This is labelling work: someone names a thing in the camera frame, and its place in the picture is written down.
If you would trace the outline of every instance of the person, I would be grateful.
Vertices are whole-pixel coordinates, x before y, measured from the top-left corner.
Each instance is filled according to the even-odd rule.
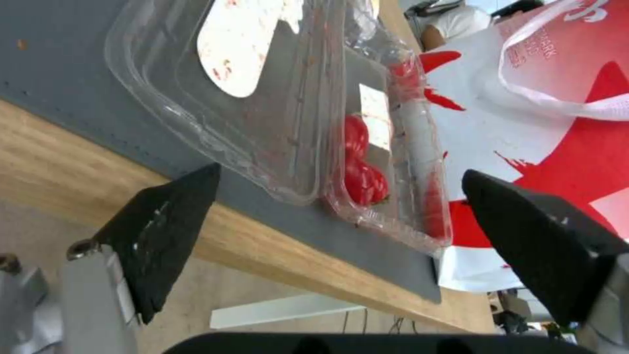
[[[543,5],[542,0],[520,0],[493,14],[474,6],[459,6],[431,20],[423,30],[420,40],[424,50],[429,51]]]

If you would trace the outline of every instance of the bag handle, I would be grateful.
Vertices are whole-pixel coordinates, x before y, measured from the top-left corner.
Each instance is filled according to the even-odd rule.
[[[597,120],[625,121],[629,120],[629,93],[606,98],[592,103],[567,102],[557,99],[534,89],[509,83],[503,76],[504,58],[506,51],[532,36],[537,30],[551,22],[556,17],[576,9],[582,3],[580,0],[561,0],[557,4],[545,9],[528,23],[515,31],[512,36],[504,42],[500,52],[500,62],[498,65],[498,80],[508,91],[522,96],[533,104],[545,110],[559,113],[570,117],[586,117]]]

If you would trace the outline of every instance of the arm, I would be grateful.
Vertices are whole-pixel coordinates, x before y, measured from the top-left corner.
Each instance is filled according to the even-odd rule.
[[[424,45],[424,51],[433,50],[445,44],[445,40],[441,36],[441,32],[433,25],[428,25],[424,32],[421,33],[421,43]]]

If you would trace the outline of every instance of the white shirt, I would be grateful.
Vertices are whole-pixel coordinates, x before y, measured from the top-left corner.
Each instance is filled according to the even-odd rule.
[[[491,17],[473,6],[452,9],[429,23],[441,33],[446,42],[484,30],[490,24]]]

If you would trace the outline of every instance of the wooden table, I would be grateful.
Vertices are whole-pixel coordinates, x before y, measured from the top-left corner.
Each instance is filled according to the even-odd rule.
[[[381,5],[380,16],[387,27],[415,43],[397,1],[387,0]],[[0,101],[0,198],[100,227],[138,190],[166,181],[143,166]],[[444,329],[493,331],[485,295],[442,289],[442,303],[432,304],[220,203],[210,208],[194,255]]]

